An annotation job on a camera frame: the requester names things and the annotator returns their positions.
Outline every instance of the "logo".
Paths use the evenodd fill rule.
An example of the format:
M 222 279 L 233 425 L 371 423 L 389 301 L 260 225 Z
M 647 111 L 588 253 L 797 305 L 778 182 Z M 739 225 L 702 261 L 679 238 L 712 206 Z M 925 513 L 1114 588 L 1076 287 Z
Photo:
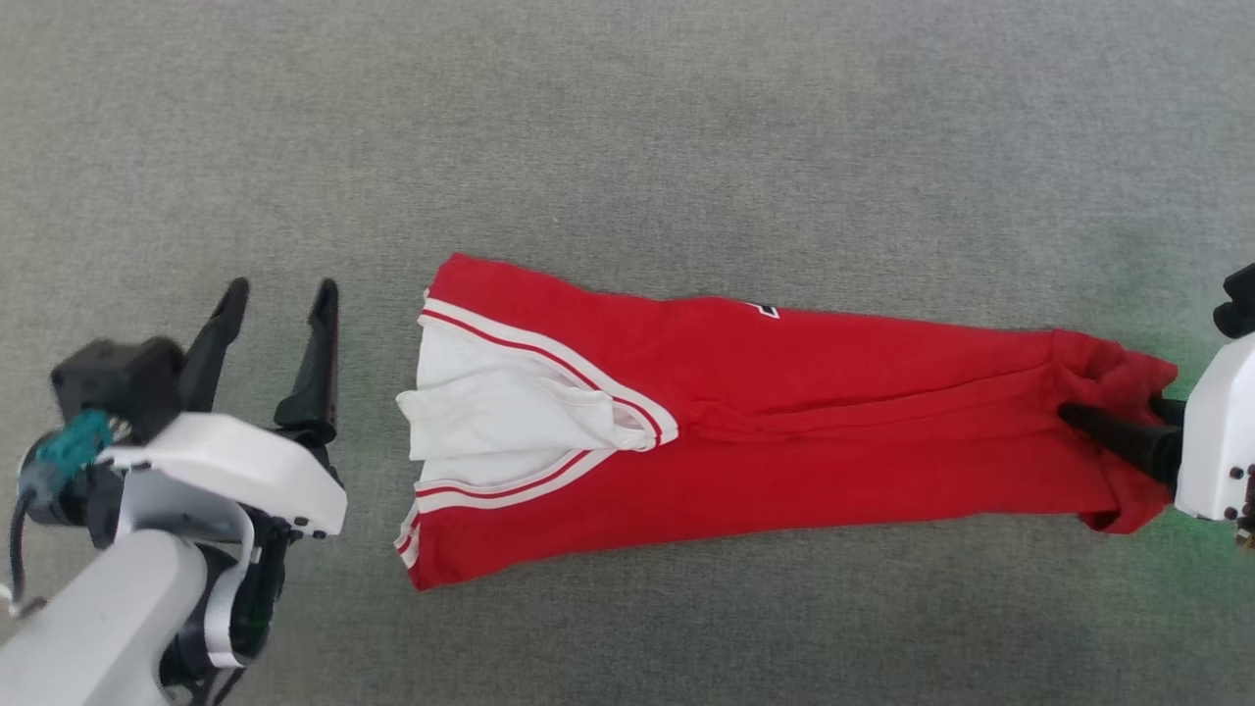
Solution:
M 758 312 L 764 316 L 771 316 L 773 319 L 781 317 L 781 310 L 777 308 L 776 306 L 769 306 L 767 303 L 754 303 L 753 301 L 745 301 L 745 303 L 753 306 L 754 308 L 758 308 Z

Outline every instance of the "black cable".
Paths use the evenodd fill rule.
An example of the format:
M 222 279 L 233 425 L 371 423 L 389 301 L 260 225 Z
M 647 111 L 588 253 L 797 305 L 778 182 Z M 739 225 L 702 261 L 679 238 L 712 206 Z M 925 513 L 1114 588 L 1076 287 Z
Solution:
M 240 677 L 242 676 L 243 676 L 243 668 L 241 667 L 236 670 L 235 673 L 232 673 L 230 677 L 227 677 L 226 683 L 222 685 L 222 690 L 218 691 L 217 696 L 213 697 L 213 706 L 222 706 L 222 702 L 226 701 L 227 695 L 231 693 L 231 690 L 235 688 L 235 685 L 240 683 Z
M 26 571 L 21 566 L 21 529 L 26 524 L 26 510 L 34 499 L 33 489 L 21 492 L 13 508 L 13 519 L 9 520 L 9 574 L 13 577 L 10 603 L 15 607 L 21 606 L 23 594 L 26 592 Z

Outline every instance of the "gray carpet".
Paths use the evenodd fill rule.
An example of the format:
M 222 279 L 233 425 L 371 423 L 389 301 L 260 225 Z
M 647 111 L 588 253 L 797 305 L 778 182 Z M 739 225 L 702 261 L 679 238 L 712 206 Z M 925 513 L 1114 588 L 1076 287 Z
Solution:
M 267 420 L 331 275 L 348 529 L 294 551 L 232 703 L 1250 703 L 1255 564 L 1173 512 L 1132 538 L 986 517 L 633 549 L 422 596 L 390 542 L 418 474 L 392 398 L 454 250 L 1072 326 L 1188 390 L 1255 260 L 1252 35 L 1244 0 L 0 0 L 0 450 L 54 423 L 79 344 L 188 342 L 236 275 L 218 408 Z M 54 592 L 92 552 L 36 528 L 29 554 Z

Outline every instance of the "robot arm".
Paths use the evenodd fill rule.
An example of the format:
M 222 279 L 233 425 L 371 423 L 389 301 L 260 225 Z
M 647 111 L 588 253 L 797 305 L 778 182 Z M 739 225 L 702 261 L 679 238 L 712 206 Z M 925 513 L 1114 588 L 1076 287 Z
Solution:
M 20 509 L 88 528 L 104 553 L 46 607 L 24 601 L 15 518 L 23 631 L 0 648 L 0 705 L 164 705 L 178 688 L 220 703 L 265 646 L 289 547 L 340 533 L 335 283 L 319 287 L 271 431 L 210 413 L 247 293 L 231 282 L 187 356 L 98 340 L 54 370 L 67 426 L 28 454 Z
M 1059 415 L 1099 445 L 1162 483 L 1191 517 L 1236 525 L 1255 549 L 1255 263 L 1229 276 L 1231 301 L 1216 307 L 1222 346 L 1186 403 L 1155 400 L 1162 426 L 1065 405 Z

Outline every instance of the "pant leg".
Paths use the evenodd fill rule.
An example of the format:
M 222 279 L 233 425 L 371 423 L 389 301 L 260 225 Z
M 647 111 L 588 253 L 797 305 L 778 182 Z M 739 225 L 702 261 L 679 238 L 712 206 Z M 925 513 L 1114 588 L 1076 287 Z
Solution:
M 779 529 L 980 513 L 1123 515 L 1141 523 L 1158 513 L 1157 488 L 1141 503 L 1113 493 L 1103 472 L 1112 465 L 1118 469 L 1118 460 L 1055 431 L 979 445 L 892 449 L 830 440 L 744 446 L 686 438 L 648 454 L 617 453 L 566 488 L 527 503 L 419 514 L 412 533 L 417 562 L 409 572 L 427 589 L 570 553 Z M 402 553 L 409 549 L 407 544 Z

